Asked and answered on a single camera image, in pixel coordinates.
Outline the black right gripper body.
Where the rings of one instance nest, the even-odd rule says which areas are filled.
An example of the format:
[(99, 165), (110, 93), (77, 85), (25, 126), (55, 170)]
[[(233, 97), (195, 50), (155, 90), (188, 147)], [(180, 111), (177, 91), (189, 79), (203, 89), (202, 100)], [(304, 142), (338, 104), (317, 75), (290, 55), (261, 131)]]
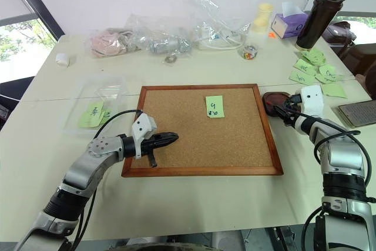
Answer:
[(301, 112), (300, 104), (302, 103), (301, 95), (283, 94), (281, 106), (285, 107), (287, 116), (282, 116), (283, 122), (286, 126), (294, 126), (299, 113)]

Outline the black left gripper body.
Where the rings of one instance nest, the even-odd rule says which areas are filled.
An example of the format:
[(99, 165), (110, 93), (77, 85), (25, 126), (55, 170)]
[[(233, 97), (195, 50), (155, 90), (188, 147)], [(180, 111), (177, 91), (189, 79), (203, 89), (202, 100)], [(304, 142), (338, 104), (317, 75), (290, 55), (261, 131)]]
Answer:
[(157, 167), (157, 162), (153, 151), (160, 147), (161, 141), (161, 134), (154, 134), (150, 139), (145, 139), (141, 143), (141, 156), (147, 156), (151, 168)]

